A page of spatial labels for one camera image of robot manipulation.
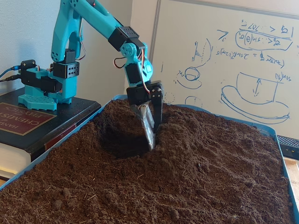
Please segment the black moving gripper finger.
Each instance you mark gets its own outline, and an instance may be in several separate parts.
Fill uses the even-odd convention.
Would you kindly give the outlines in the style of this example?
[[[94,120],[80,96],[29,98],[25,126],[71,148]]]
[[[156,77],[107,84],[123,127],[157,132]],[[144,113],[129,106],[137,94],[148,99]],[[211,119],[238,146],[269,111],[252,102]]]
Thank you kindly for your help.
[[[156,86],[151,91],[151,103],[154,109],[154,133],[157,132],[159,125],[162,122],[163,113],[163,88]]]

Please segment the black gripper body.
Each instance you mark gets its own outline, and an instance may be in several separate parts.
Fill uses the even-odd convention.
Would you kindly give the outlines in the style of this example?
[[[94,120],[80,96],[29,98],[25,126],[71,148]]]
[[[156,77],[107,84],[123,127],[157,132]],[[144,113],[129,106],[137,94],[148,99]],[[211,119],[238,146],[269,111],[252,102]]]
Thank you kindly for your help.
[[[142,84],[127,88],[127,97],[130,105],[141,105],[151,101],[153,105],[163,104],[163,85],[161,81],[146,82],[147,92]]]

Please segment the silver foil-wrapped gripper finger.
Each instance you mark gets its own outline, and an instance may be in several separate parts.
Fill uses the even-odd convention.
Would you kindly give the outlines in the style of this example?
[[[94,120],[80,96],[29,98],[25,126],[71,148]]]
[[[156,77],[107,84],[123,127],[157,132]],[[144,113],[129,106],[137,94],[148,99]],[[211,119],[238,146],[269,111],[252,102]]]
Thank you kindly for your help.
[[[148,142],[149,150],[152,151],[155,147],[156,136],[154,134],[154,119],[150,111],[149,102],[141,105],[131,105],[130,107],[140,119]]]

